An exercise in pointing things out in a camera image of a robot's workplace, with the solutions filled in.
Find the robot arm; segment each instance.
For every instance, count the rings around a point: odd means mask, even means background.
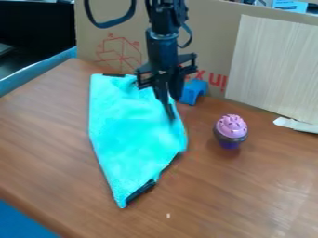
[[[99,28],[110,28],[123,23],[133,17],[137,0],[131,0],[127,13],[116,20],[98,23],[94,20],[88,0],[84,0],[85,10],[90,21]],[[184,79],[187,74],[195,73],[196,54],[178,54],[178,47],[185,48],[192,41],[192,31],[186,25],[188,8],[184,0],[145,0],[151,27],[146,30],[147,50],[149,62],[135,70],[139,89],[151,86],[157,99],[159,99],[170,121],[175,118],[172,105],[168,101],[168,93],[174,100],[182,96]],[[183,46],[178,44],[179,28],[182,27],[190,36]],[[189,62],[186,67],[180,66]],[[150,73],[149,78],[142,75]]]

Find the black cable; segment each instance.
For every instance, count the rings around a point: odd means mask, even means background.
[[[192,35],[192,30],[190,29],[190,27],[186,24],[186,23],[183,23],[182,24],[182,28],[188,33],[188,35],[190,36],[189,40],[182,46],[180,46],[178,44],[178,47],[179,48],[186,48],[189,46],[189,44],[192,42],[192,38],[193,38],[193,35]]]
[[[131,19],[135,14],[136,4],[137,4],[137,0],[131,0],[131,5],[130,5],[129,10],[121,18],[118,18],[115,20],[109,20],[106,22],[96,22],[94,17],[93,17],[92,11],[90,9],[89,0],[84,0],[84,8],[85,8],[86,14],[87,14],[90,22],[92,22],[98,28],[110,28],[110,27],[121,24],[121,23]]]
[[[151,8],[152,5],[150,3],[150,0],[145,0],[145,5],[146,5],[146,9],[147,9],[147,13],[148,13],[148,17],[149,17],[149,21],[151,21]]]

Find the blue object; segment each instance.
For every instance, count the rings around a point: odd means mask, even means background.
[[[289,1],[289,0],[273,0],[272,8],[282,9],[297,13],[306,13],[308,8],[308,3]]]
[[[230,142],[230,141],[222,141],[219,139],[219,145],[224,149],[237,149],[240,146],[241,142]]]
[[[182,97],[179,102],[183,104],[195,105],[199,96],[206,95],[208,84],[206,81],[199,79],[192,79],[183,88]]]
[[[0,200],[1,238],[57,238],[58,235]]]
[[[40,74],[58,66],[64,61],[70,58],[76,58],[76,49],[76,47],[70,48],[49,59],[32,64],[15,73],[12,73],[8,77],[0,79],[0,98],[17,87],[28,83],[30,80],[34,79]]]
[[[89,136],[119,207],[159,179],[188,140],[179,114],[171,124],[151,88],[139,90],[136,76],[93,74],[90,81]]]

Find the cardboard box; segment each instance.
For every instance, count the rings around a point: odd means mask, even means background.
[[[298,13],[306,13],[308,7],[308,3],[289,0],[256,0],[255,5]]]
[[[125,4],[122,1],[112,1],[111,4],[104,0],[91,0],[90,2],[93,14],[100,22],[121,17],[129,8],[129,1],[126,1]],[[78,58],[103,65],[106,68],[105,71],[108,67],[112,67],[118,72],[129,72],[127,67],[121,67],[120,63],[117,65],[109,63],[110,60],[114,60],[113,55],[109,53],[117,52],[122,43],[117,41],[117,43],[112,42],[105,46],[105,42],[110,42],[109,39],[125,38],[133,46],[133,50],[131,50],[132,47],[125,47],[122,55],[135,58],[133,59],[135,61],[141,56],[140,61],[145,62],[147,60],[145,30],[149,27],[149,21],[144,3],[142,1],[138,1],[138,3],[137,12],[130,21],[111,29],[102,30],[96,28],[88,20],[83,0],[76,0],[75,23]],[[192,77],[206,80],[209,83],[210,95],[220,98],[224,97],[236,36],[243,14],[318,25],[318,18],[315,16],[226,1],[192,0],[189,1],[189,9],[188,23],[193,31],[193,42],[180,53],[195,52],[198,54],[199,71]],[[180,42],[186,41],[187,35],[181,32],[179,40]]]

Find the wooden table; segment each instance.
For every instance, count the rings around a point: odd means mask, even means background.
[[[0,99],[3,198],[63,237],[318,237],[317,137],[218,99],[178,106],[189,150],[119,209],[87,136],[89,76],[101,72],[71,59]],[[229,112],[249,125],[238,151],[212,135]]]

